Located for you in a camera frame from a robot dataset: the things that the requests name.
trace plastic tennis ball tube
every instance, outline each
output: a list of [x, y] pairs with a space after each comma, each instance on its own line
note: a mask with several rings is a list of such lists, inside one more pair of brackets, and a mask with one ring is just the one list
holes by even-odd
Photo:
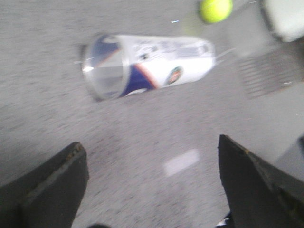
[[100, 35], [84, 52], [82, 71], [96, 100], [195, 82], [215, 65], [214, 46], [196, 37]]

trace yellow tennis ball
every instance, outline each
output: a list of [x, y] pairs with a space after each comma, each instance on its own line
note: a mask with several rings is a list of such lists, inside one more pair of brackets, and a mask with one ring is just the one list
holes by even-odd
[[232, 0], [203, 0], [200, 3], [200, 14], [206, 22], [220, 22], [230, 15], [232, 5]]

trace gray floor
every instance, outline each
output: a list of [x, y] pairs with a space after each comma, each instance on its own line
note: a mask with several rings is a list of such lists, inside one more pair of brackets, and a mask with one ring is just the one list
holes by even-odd
[[[260, 84], [262, 93], [250, 95], [244, 66], [255, 67], [257, 81], [265, 70], [252, 51], [259, 43], [235, 42], [233, 31], [248, 31], [252, 19], [245, 3], [235, 1], [226, 21], [204, 25], [196, 1], [2, 1], [0, 184], [77, 141], [88, 152], [90, 181], [74, 228], [209, 228], [228, 212], [217, 160], [221, 133], [303, 180], [296, 143], [304, 133], [303, 62], [292, 46], [263, 37], [269, 42], [258, 54], [269, 55], [266, 62], [280, 56], [296, 73], [280, 81], [286, 88]], [[242, 14], [247, 19], [236, 26]], [[196, 83], [97, 103], [76, 62], [81, 46], [103, 31], [205, 37], [216, 45], [218, 65]], [[166, 175], [164, 165], [189, 150], [199, 161]]]

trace white mark on floor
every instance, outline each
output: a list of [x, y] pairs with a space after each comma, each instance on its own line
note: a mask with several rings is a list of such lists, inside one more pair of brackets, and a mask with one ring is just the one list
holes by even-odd
[[231, 48], [231, 49], [228, 49], [227, 51], [224, 51], [222, 53], [220, 53], [218, 56], [216, 56], [217, 59], [221, 58], [222, 56], [230, 53], [231, 51], [235, 50], [235, 48]]
[[170, 177], [191, 165], [197, 163], [200, 160], [198, 150], [193, 149], [172, 158], [168, 162], [164, 163], [164, 169], [167, 177]]

